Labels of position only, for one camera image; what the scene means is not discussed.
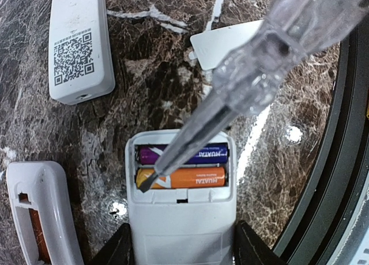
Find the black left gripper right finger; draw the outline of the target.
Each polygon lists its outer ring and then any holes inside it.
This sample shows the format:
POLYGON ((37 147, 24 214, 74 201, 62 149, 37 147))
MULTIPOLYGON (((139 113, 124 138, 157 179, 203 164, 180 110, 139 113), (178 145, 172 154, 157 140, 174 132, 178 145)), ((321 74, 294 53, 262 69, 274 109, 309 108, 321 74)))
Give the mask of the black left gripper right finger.
POLYGON ((236 265, 287 265, 244 220, 235 225, 233 250, 236 265))

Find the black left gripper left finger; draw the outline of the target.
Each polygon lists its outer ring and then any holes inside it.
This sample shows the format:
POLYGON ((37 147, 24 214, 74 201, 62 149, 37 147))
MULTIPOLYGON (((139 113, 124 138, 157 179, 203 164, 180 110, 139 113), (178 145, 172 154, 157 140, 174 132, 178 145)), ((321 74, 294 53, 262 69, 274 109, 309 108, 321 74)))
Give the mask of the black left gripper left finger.
POLYGON ((89 262, 90 265, 133 265, 133 246, 128 223, 123 223, 89 262))

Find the white remote back side up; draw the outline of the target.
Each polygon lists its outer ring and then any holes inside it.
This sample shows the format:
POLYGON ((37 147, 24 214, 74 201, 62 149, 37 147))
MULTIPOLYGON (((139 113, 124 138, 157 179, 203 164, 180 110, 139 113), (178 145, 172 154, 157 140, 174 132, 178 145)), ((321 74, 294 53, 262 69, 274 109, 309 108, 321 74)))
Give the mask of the white remote back side up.
POLYGON ((138 188, 154 172, 154 165, 142 165, 138 146, 168 145, 175 129, 141 132, 125 147, 128 216, 137 264, 231 264, 236 221, 236 146, 225 133, 209 144, 228 144, 225 164, 182 165, 223 167, 224 186, 207 188, 138 188))

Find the white remote with buttons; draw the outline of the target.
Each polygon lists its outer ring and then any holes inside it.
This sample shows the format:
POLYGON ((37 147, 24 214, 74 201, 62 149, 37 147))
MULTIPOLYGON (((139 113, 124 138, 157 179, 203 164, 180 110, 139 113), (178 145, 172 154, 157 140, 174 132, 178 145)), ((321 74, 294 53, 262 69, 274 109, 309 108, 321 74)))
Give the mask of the white remote with buttons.
POLYGON ((6 182, 27 264, 83 264, 66 173, 54 161, 12 162, 6 182))

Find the slim white remote with QR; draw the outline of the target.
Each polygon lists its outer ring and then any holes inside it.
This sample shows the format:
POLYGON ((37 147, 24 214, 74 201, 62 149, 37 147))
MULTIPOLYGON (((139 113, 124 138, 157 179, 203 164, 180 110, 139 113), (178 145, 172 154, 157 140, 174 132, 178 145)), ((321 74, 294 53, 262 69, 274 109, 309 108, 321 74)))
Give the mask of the slim white remote with QR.
POLYGON ((50 97, 67 105, 114 90, 106 0, 52 0, 48 85, 50 97))

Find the clear handled screwdriver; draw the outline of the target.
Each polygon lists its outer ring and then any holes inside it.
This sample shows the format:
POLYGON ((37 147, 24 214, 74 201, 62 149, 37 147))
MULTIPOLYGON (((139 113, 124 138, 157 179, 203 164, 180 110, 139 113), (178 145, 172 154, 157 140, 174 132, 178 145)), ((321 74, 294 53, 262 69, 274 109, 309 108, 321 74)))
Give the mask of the clear handled screwdriver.
POLYGON ((213 70, 212 90, 139 189, 146 192, 173 173, 239 114, 262 112, 291 69, 343 40, 367 13, 368 0, 273 0, 256 34, 213 70))

